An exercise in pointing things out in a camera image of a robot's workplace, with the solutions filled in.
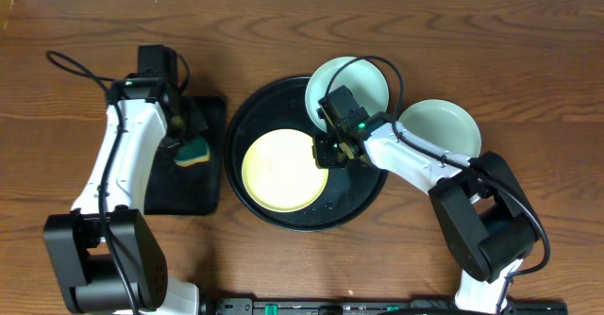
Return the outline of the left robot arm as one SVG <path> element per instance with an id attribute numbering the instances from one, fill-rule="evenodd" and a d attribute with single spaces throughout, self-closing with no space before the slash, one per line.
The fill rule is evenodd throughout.
<path id="1" fill-rule="evenodd" d="M 184 59 L 161 45 L 138 49 L 134 73 L 94 74 L 58 51 L 55 66 L 91 79 L 105 94 L 107 124 L 92 173 L 69 212 L 51 215 L 43 240 L 73 314 L 199 314 L 199 288 L 172 277 L 144 218 L 155 154 L 186 129 L 180 108 Z"/>

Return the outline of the green yellow sponge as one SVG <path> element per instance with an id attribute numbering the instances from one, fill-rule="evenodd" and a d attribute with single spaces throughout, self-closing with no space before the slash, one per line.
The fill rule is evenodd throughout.
<path id="1" fill-rule="evenodd" d="M 175 164 L 180 167 L 189 167 L 198 163 L 208 162 L 211 159 L 210 145 L 205 138 L 195 136 L 184 142 L 176 151 Z"/>

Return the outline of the light blue plate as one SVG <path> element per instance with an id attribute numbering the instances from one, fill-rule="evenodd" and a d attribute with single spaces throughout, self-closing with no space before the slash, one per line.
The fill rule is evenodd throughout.
<path id="1" fill-rule="evenodd" d="M 323 132 L 326 123 L 317 113 L 319 100 L 325 96 L 327 84 L 333 75 L 354 57 L 340 57 L 321 65 L 310 77 L 305 91 L 305 105 L 312 122 Z M 359 60 L 345 67 L 335 78 L 330 89 L 340 86 L 350 89 L 355 100 L 369 115 L 385 112 L 389 105 L 389 89 L 382 72 L 367 60 Z"/>
<path id="2" fill-rule="evenodd" d="M 398 118 L 410 132 L 454 153 L 477 157 L 482 139 L 478 124 L 462 107 L 445 100 L 413 104 Z"/>

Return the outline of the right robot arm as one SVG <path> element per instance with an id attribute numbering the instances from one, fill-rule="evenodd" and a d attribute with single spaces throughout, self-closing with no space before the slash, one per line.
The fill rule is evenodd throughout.
<path id="1" fill-rule="evenodd" d="M 462 269 L 457 308 L 499 314 L 521 264 L 545 230 L 510 166 L 498 154 L 452 153 L 410 132 L 386 112 L 369 114 L 341 86 L 307 105 L 324 128 L 313 139 L 320 168 L 362 160 L 426 193 L 450 254 Z"/>

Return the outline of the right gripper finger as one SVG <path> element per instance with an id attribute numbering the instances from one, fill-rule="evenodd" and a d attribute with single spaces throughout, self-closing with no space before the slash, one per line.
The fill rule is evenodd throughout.
<path id="1" fill-rule="evenodd" d="M 338 140 L 329 134 L 312 137 L 312 154 L 315 164 L 320 169 L 335 169 L 343 167 L 341 150 Z"/>
<path id="2" fill-rule="evenodd" d="M 341 142 L 340 149 L 350 160 L 366 161 L 365 150 L 358 141 L 352 140 Z"/>

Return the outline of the yellow plate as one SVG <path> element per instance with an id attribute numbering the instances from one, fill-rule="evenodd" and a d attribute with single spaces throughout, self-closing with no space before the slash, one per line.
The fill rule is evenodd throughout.
<path id="1" fill-rule="evenodd" d="M 301 210 L 323 192 L 328 170 L 316 166 L 312 137 L 295 129 L 277 129 L 257 138 L 241 168 L 243 186 L 261 207 L 280 213 Z"/>

